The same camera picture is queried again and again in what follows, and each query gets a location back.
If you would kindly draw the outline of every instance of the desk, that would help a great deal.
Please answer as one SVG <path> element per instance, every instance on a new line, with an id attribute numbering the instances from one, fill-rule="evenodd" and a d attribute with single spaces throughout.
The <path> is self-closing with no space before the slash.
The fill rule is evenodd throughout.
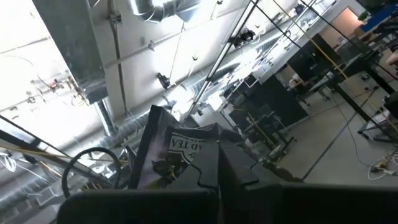
<path id="1" fill-rule="evenodd" d="M 369 55 L 367 59 L 373 58 L 377 53 L 374 52 L 373 54 Z M 339 67 L 342 69 L 342 71 L 347 75 L 347 77 L 351 77 L 355 74 L 358 74 L 359 72 L 365 71 L 373 80 L 381 87 L 383 88 L 384 91 L 386 91 L 388 94 L 391 94 L 394 91 L 394 89 L 384 80 L 382 79 L 377 72 L 373 70 L 368 64 L 366 64 L 365 59 L 363 59 L 363 55 L 358 55 L 351 60 L 349 60 L 347 63 L 340 64 Z M 342 77 L 342 74 L 338 71 L 332 68 L 329 73 L 327 73 L 318 83 L 316 83 L 309 91 L 318 91 L 321 88 L 324 88 L 327 86 L 330 81 L 334 80 L 336 82 L 342 82 L 344 78 Z"/>

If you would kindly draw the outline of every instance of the ventilation duct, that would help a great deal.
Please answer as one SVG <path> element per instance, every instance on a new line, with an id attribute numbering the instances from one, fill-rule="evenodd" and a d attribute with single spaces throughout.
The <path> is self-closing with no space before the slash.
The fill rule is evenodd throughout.
<path id="1" fill-rule="evenodd" d="M 153 0 L 127 0 L 130 10 L 144 21 L 162 22 L 163 19 L 177 15 L 185 22 L 195 14 L 200 0 L 171 0 L 156 6 Z"/>
<path id="2" fill-rule="evenodd" d="M 117 134 L 116 127 L 112 121 L 111 116 L 109 115 L 109 110 L 106 107 L 106 103 L 104 99 L 96 102 L 94 104 L 95 109 L 97 110 L 98 116 L 104 126 L 105 133 L 107 136 L 115 136 Z"/>

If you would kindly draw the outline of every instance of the floor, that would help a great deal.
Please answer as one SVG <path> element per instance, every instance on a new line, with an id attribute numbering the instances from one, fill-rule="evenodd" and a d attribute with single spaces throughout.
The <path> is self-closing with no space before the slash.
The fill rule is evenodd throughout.
<path id="1" fill-rule="evenodd" d="M 379 73 L 395 90 L 398 90 L 397 81 L 383 71 Z M 359 75 L 356 75 L 346 80 L 343 88 L 356 96 L 356 101 L 361 104 L 371 93 L 364 90 L 364 87 L 372 88 L 375 85 L 373 80 L 364 82 Z M 359 163 L 355 151 L 356 144 L 362 162 L 372 164 L 385 156 L 392 144 L 365 140 L 357 133 L 363 125 L 363 120 L 354 115 L 354 110 L 339 94 L 330 92 L 328 94 L 332 96 L 330 101 L 325 102 L 320 95 L 315 94 L 308 99 L 311 107 L 303 105 L 310 118 L 290 129 L 289 136 L 294 136 L 298 141 L 290 146 L 289 153 L 279 165 L 297 177 L 305 177 L 308 183 L 397 186 L 398 176 L 369 180 L 368 168 Z M 366 101 L 363 108 L 373 114 L 376 108 L 382 106 L 382 99 L 386 95 L 384 90 L 379 88 Z M 346 126 L 346 119 L 349 121 L 349 129 Z M 389 169 L 398 170 L 398 166 L 390 162 Z"/>

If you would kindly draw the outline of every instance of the black monitor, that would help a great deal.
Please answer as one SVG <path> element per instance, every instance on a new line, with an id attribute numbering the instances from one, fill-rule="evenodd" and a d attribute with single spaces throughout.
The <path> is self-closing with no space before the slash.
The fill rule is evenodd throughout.
<path id="1" fill-rule="evenodd" d="M 330 45 L 316 34 L 312 40 L 322 49 L 327 56 L 337 64 L 341 63 L 341 57 Z M 315 76 L 326 75 L 333 64 L 324 54 L 309 40 L 302 49 L 287 62 L 303 81 L 308 81 Z"/>

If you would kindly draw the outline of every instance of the wire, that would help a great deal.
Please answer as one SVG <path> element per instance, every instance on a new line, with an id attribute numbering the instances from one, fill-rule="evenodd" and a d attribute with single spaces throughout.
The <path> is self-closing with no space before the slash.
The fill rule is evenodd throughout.
<path id="1" fill-rule="evenodd" d="M 46 181 L 47 183 L 51 184 L 50 181 L 48 181 L 46 178 L 40 176 L 39 174 L 36 174 L 35 172 L 31 171 L 30 169 L 26 169 L 25 167 L 20 166 L 19 164 L 16 164 L 16 165 L 17 165 L 19 168 L 24 169 L 24 170 L 26 170 L 27 172 L 30 172 L 31 174 L 35 175 L 36 177 L 38 177 L 38 178 L 40 178 L 40 179 Z"/>
<path id="2" fill-rule="evenodd" d="M 94 187 L 94 189 L 98 190 L 98 188 L 95 186 L 95 184 L 94 184 L 92 181 L 90 181 L 90 183 L 92 184 L 92 186 Z"/>
<path id="3" fill-rule="evenodd" d="M 15 161 L 15 159 L 13 159 L 12 157 L 10 157 L 8 154 L 6 154 L 6 153 L 4 153 L 4 152 L 0 152 L 0 156 L 1 156 L 1 158 L 0 158 L 1 164 L 2 164 L 7 170 L 9 170 L 10 172 L 15 172 L 16 169 L 17 169 L 17 167 L 19 167 L 19 168 L 21 168 L 21 169 L 24 169 L 24 170 L 30 172 L 31 174 L 35 175 L 36 177 L 38 177 L 38 178 L 40 178 L 40 179 L 46 181 L 47 183 L 50 183 L 47 179 L 41 177 L 39 174 L 36 174 L 35 172 L 33 172 L 33 171 L 29 170 L 29 169 L 26 169 L 25 167 L 20 166 L 19 164 L 17 164 L 17 162 Z"/>
<path id="4" fill-rule="evenodd" d="M 331 97 L 332 97 L 333 100 L 335 101 L 338 110 L 340 111 L 341 115 L 343 116 L 344 120 L 346 121 L 346 126 L 347 126 L 347 129 L 348 129 L 348 131 L 349 131 L 349 135 L 351 136 L 351 139 L 353 140 L 353 144 L 354 144 L 354 148 L 355 148 L 355 156 L 356 156 L 358 162 L 359 162 L 360 164 L 366 166 L 366 167 L 371 168 L 372 165 L 369 165 L 369 164 L 364 163 L 364 162 L 361 160 L 361 158 L 359 158 L 358 146 L 357 146 L 357 144 L 356 144 L 356 141 L 355 141 L 353 132 L 352 132 L 351 128 L 349 127 L 349 121 L 348 121 L 347 117 L 344 115 L 343 111 L 341 110 L 340 105 L 337 103 L 335 96 L 332 95 Z"/>
<path id="5" fill-rule="evenodd" d="M 15 172 L 17 169 L 17 162 L 15 159 L 11 158 L 7 153 L 0 152 L 0 162 L 1 164 L 10 172 Z"/>
<path id="6" fill-rule="evenodd" d="M 33 69 L 34 69 L 34 71 L 35 71 L 35 74 L 36 74 L 37 78 L 38 78 L 44 85 L 46 85 L 49 89 L 51 89 L 51 86 L 50 86 L 49 84 L 47 84 L 42 78 L 40 78 L 40 75 L 39 75 L 39 73 L 37 72 L 37 70 L 36 70 L 36 68 L 35 68 L 35 65 L 34 65 L 30 60 L 27 60 L 27 59 L 24 58 L 24 57 L 15 56 L 15 55 L 7 55 L 7 56 L 5 56 L 5 57 L 19 58 L 19 59 L 24 60 L 24 61 L 26 61 L 27 63 L 29 63 L 29 64 L 33 67 Z"/>
<path id="7" fill-rule="evenodd" d="M 114 152 L 110 151 L 109 149 L 105 149 L 102 147 L 92 147 L 91 149 L 86 149 L 84 151 L 81 151 L 79 154 L 77 154 L 70 162 L 69 164 L 66 166 L 65 170 L 63 171 L 62 174 L 62 191 L 63 194 L 65 196 L 65 198 L 70 197 L 70 192 L 69 192 L 69 188 L 68 188 L 68 174 L 70 172 L 70 169 L 73 167 L 73 165 L 75 164 L 75 162 L 83 155 L 91 153 L 91 152 L 105 152 L 107 154 L 109 154 L 114 163 L 116 164 L 116 177 L 114 179 L 114 183 L 113 183 L 113 188 L 117 189 L 119 187 L 119 181 L 120 181 L 120 177 L 121 177 L 121 163 L 117 157 L 117 155 L 115 155 Z"/>
<path id="8" fill-rule="evenodd" d="M 71 156 L 55 155 L 55 154 L 51 154 L 48 152 L 35 152 L 35 151 L 27 150 L 27 149 L 17 149 L 14 147 L 3 146 L 3 145 L 0 145 L 0 147 L 11 150 L 11 151 L 24 153 L 24 154 L 33 154 L 33 155 L 41 155 L 41 156 L 52 156 L 52 157 L 56 157 L 56 158 L 72 159 Z M 90 160 L 90 161 L 98 161 L 98 162 L 113 162 L 112 160 L 109 160 L 109 159 L 91 159 L 91 158 L 84 158 L 84 159 Z M 127 163 L 129 161 L 120 160 L 120 162 Z"/>
<path id="9" fill-rule="evenodd" d="M 392 160 L 392 162 L 393 162 L 395 165 L 398 165 L 398 161 L 397 161 L 397 158 L 398 158 L 398 150 L 397 150 L 397 149 L 393 150 L 393 151 L 390 153 L 390 155 L 391 155 L 391 160 Z"/>
<path id="10" fill-rule="evenodd" d="M 182 26 L 181 26 L 181 31 L 180 31 L 180 32 L 182 32 L 182 31 L 184 30 L 184 25 L 185 25 L 185 22 L 182 22 Z M 176 48 L 175 48 L 175 54 L 174 54 L 172 69 L 170 70 L 169 80 L 171 80 L 172 75 L 173 75 L 173 69 L 174 69 L 175 59 L 177 58 L 178 48 L 180 47 L 181 36 L 182 36 L 182 35 L 179 35 L 179 37 L 178 37 L 178 42 L 177 42 L 177 46 L 176 46 Z"/>
<path id="11" fill-rule="evenodd" d="M 56 174 L 59 177 L 62 177 L 62 175 L 60 173 L 58 173 L 57 171 L 55 171 L 53 168 L 51 168 L 49 165 L 47 165 L 46 163 L 40 161 L 40 163 L 45 166 L 49 171 L 53 172 L 54 174 Z"/>

